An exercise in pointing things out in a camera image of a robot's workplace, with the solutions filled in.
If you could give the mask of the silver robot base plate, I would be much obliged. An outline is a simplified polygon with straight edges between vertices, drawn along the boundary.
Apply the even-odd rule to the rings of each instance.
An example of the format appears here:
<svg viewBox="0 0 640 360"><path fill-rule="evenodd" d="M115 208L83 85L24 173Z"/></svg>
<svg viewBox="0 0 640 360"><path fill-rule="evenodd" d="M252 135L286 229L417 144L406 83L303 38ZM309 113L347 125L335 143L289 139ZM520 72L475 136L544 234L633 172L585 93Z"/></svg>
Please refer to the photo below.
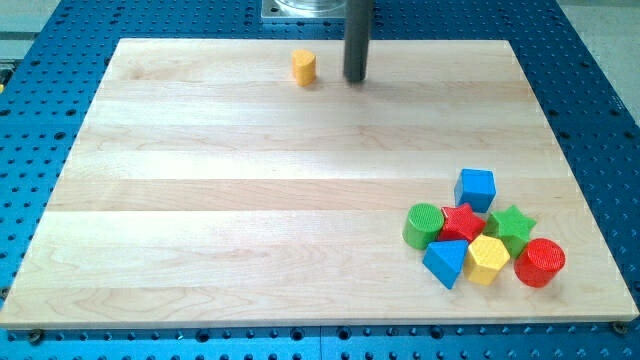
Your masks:
<svg viewBox="0 0 640 360"><path fill-rule="evenodd" d="M345 0L261 0L263 19L343 18Z"/></svg>

